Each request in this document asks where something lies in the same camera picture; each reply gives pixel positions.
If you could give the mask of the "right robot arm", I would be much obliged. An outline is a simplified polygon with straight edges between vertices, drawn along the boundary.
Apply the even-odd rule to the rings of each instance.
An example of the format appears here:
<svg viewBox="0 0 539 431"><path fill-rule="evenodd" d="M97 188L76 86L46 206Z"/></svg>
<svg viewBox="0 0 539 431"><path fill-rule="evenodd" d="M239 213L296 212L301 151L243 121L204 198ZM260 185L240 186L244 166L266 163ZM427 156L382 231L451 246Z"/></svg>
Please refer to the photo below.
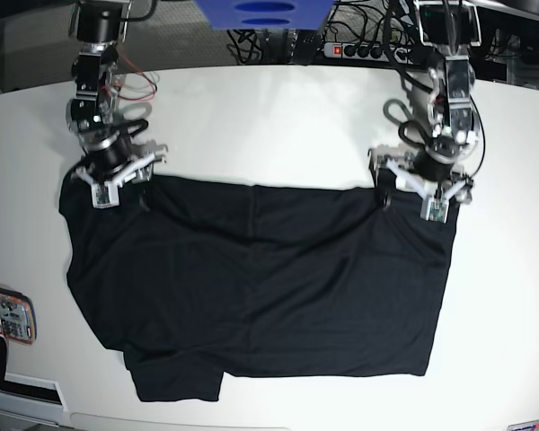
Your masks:
<svg viewBox="0 0 539 431"><path fill-rule="evenodd" d="M91 190L93 207L119 205L119 192L130 182L152 179L163 154L134 142L149 123L126 120L119 113L125 78L117 74L118 45L128 25L140 19L130 15L130 1L76 1L68 35L80 42L71 67L75 96L66 106L66 122L84 152L72 175Z"/></svg>

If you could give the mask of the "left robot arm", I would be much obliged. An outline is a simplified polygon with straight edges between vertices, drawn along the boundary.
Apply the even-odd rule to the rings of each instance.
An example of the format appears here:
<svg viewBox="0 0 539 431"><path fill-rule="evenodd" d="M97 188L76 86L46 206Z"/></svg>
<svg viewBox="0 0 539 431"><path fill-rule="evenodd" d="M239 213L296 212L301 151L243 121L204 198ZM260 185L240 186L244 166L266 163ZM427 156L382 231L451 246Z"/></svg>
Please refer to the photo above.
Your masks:
<svg viewBox="0 0 539 431"><path fill-rule="evenodd" d="M421 201L425 221L445 223L453 204L472 201L474 176L463 161L485 147L482 118L471 95L475 72L470 49L482 43L477 8L467 1L416 1L413 4L420 44L430 48L423 84L397 62L389 47L390 28L384 27L383 49L404 83L427 95L426 123L412 115L398 121L397 146L371 150L369 169L378 202L388 209L397 181Z"/></svg>

